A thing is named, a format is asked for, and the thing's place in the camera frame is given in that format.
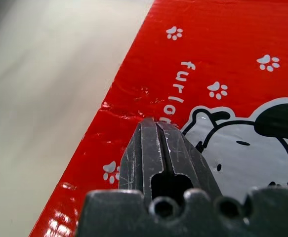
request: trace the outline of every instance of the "white dog head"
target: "white dog head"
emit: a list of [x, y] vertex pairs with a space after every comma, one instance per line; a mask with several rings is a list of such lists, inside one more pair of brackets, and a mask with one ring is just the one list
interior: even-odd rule
[[288, 103], [268, 105], [249, 118], [199, 106], [182, 129], [225, 196], [243, 201], [252, 187], [288, 186]]

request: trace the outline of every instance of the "paw print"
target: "paw print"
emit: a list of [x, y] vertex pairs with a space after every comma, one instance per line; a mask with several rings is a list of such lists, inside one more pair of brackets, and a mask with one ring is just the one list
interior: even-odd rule
[[115, 179], [120, 180], [120, 167], [118, 166], [117, 171], [114, 172], [115, 168], [116, 168], [116, 162], [115, 161], [103, 166], [103, 170], [105, 171], [105, 173], [103, 174], [103, 179], [104, 180], [109, 179], [110, 184], [114, 184]]
[[267, 71], [269, 71], [269, 72], [273, 72], [273, 68], [279, 68], [280, 67], [280, 64], [278, 63], [279, 61], [280, 61], [279, 58], [277, 58], [277, 57], [271, 58], [269, 54], [266, 54], [262, 58], [257, 59], [257, 62], [260, 63], [259, 68], [261, 70], [265, 70], [267, 68]]
[[172, 40], [177, 40], [178, 38], [181, 38], [182, 37], [182, 32], [183, 32], [183, 29], [177, 29], [176, 26], [173, 26], [171, 29], [168, 29], [165, 31], [168, 35], [167, 35], [167, 38], [168, 39], [172, 39]]
[[[221, 98], [222, 98], [222, 95], [223, 96], [226, 96], [227, 95], [227, 91], [225, 91], [225, 90], [227, 90], [228, 89], [228, 87], [227, 87], [227, 85], [220, 85], [220, 83], [218, 82], [218, 81], [216, 81], [214, 84], [212, 84], [212, 85], [209, 85], [208, 87], [207, 87], [211, 92], [209, 93], [209, 96], [211, 97], [211, 98], [213, 98], [214, 96], [218, 99], [218, 100], [220, 100]], [[214, 91], [218, 91], [219, 89], [222, 89], [219, 93], [216, 93], [216, 95], [215, 95], [215, 93], [214, 93]]]

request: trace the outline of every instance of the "metal tool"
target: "metal tool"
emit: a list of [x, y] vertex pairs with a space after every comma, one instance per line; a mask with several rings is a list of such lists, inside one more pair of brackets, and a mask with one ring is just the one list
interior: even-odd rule
[[87, 195], [76, 236], [288, 236], [288, 188], [251, 191], [244, 204], [224, 197], [182, 133], [147, 118], [123, 155], [119, 189]]

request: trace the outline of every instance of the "gray floor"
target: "gray floor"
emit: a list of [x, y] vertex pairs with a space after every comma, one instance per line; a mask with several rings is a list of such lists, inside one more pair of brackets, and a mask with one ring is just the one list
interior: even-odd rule
[[23, 237], [152, 1], [7, 2], [0, 10], [0, 237]]

